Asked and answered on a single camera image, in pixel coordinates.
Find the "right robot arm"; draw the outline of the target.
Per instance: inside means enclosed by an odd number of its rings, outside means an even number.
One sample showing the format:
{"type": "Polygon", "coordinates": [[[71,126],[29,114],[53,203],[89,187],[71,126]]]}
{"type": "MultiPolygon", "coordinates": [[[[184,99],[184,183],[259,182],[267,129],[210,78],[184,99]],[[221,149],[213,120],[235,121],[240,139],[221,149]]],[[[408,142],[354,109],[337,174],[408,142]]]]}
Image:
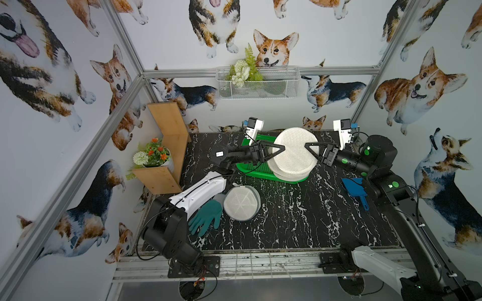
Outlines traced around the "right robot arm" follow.
{"type": "Polygon", "coordinates": [[[307,142],[321,164],[360,175],[369,199],[387,217],[408,251],[414,270],[405,270],[371,250],[351,251],[354,264],[397,291],[403,300],[481,300],[481,285],[467,280],[444,252],[423,217],[414,193],[392,172],[397,149],[381,135],[367,138],[361,154],[323,142],[307,142]]]}

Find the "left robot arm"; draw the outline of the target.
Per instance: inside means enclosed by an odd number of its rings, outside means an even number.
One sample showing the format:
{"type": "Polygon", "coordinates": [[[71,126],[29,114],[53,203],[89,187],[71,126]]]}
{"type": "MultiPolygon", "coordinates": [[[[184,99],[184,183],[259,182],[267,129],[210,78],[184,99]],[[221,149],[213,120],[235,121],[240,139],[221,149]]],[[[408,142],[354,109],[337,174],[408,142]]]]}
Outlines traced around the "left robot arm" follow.
{"type": "Polygon", "coordinates": [[[209,155],[215,170],[179,194],[156,198],[153,208],[158,212],[144,223],[138,238],[164,258],[177,260],[191,270],[202,268],[205,264],[202,252],[187,242],[188,220],[192,214],[198,210],[214,211],[211,200],[225,190],[236,164],[253,163],[258,166],[285,150],[285,146],[265,140],[238,147],[215,146],[209,155]]]}

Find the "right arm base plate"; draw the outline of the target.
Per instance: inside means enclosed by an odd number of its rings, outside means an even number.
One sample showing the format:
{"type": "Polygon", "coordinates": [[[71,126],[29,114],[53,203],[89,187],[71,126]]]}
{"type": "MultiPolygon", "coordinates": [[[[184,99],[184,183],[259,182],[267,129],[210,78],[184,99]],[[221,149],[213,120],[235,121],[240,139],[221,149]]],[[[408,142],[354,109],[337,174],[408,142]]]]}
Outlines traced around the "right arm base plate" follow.
{"type": "MultiPolygon", "coordinates": [[[[318,267],[326,274],[355,273],[357,270],[360,270],[360,268],[355,265],[351,252],[346,250],[320,253],[319,259],[320,264],[318,267]]],[[[367,273],[365,269],[361,269],[360,271],[362,273],[367,273]]]]}

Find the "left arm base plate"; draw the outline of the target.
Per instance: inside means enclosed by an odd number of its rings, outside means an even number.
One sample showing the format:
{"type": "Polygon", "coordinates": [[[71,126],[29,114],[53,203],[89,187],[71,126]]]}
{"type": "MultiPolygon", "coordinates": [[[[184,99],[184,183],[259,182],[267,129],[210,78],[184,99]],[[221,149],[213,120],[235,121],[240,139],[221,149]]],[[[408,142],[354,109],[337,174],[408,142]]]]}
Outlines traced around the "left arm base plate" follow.
{"type": "Polygon", "coordinates": [[[183,263],[179,259],[168,261],[168,278],[205,278],[218,277],[220,274],[220,257],[200,257],[193,265],[183,263]]]}

